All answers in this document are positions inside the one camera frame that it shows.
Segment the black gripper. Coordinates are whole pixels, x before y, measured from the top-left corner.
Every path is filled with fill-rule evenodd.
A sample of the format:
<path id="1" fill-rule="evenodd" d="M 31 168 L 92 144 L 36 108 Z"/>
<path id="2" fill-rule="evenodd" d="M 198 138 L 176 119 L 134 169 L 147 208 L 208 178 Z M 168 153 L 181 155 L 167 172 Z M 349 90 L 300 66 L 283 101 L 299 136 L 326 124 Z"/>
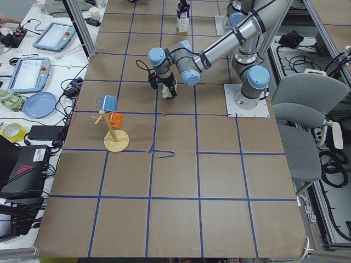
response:
<path id="1" fill-rule="evenodd" d="M 148 82 L 150 83 L 150 86 L 153 89 L 157 89 L 159 83 L 166 85 L 169 87 L 169 93 L 172 98 L 177 96 L 177 87 L 173 84 L 174 80 L 175 77 L 173 73 L 171 73 L 171 75 L 166 78 L 161 78 L 156 74 L 156 72 L 148 74 Z"/>
<path id="2" fill-rule="evenodd" d="M 179 9 L 188 9 L 188 3 L 186 0 L 180 0 L 178 4 Z"/>

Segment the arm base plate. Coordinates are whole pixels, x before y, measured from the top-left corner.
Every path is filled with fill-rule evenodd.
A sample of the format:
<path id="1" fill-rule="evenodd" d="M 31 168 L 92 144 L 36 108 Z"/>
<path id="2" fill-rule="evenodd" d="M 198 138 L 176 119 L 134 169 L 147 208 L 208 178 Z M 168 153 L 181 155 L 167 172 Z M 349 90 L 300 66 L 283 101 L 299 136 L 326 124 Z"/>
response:
<path id="1" fill-rule="evenodd" d="M 227 115 L 238 118 L 269 118 L 264 91 L 256 99 L 248 99 L 241 94 L 241 84 L 224 84 Z"/>
<path id="2" fill-rule="evenodd" d="M 216 15 L 214 17 L 214 21 L 215 21 L 217 36 L 222 36 L 232 28 L 230 19 L 227 15 Z"/>

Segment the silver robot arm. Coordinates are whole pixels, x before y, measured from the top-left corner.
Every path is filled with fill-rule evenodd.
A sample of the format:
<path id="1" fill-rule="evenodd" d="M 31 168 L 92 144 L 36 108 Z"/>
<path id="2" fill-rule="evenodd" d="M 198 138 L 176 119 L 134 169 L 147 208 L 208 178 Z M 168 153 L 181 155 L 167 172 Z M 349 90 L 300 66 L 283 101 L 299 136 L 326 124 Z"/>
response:
<path id="1" fill-rule="evenodd" d="M 219 40 L 201 52 L 194 53 L 186 40 L 166 49 L 152 48 L 148 54 L 149 61 L 157 80 L 164 85 L 165 98 L 177 96 L 177 81 L 171 70 L 172 65 L 176 66 L 184 84 L 192 86 L 198 84 L 201 73 L 234 49 L 238 49 L 233 65 L 238 65 L 236 71 L 242 75 L 257 58 L 258 37 L 276 24 L 287 7 L 288 1 L 282 0 L 242 1 L 243 20 L 232 25 Z"/>
<path id="2" fill-rule="evenodd" d="M 224 15 L 225 18 L 230 18 L 233 14 L 241 14 L 242 10 L 246 15 L 249 10 L 251 10 L 256 1 L 229 1 L 229 4 L 226 7 L 226 14 Z M 190 4 L 187 1 L 180 1 L 177 5 L 177 17 L 180 18 L 182 14 L 185 15 L 186 18 L 189 18 L 190 12 Z"/>

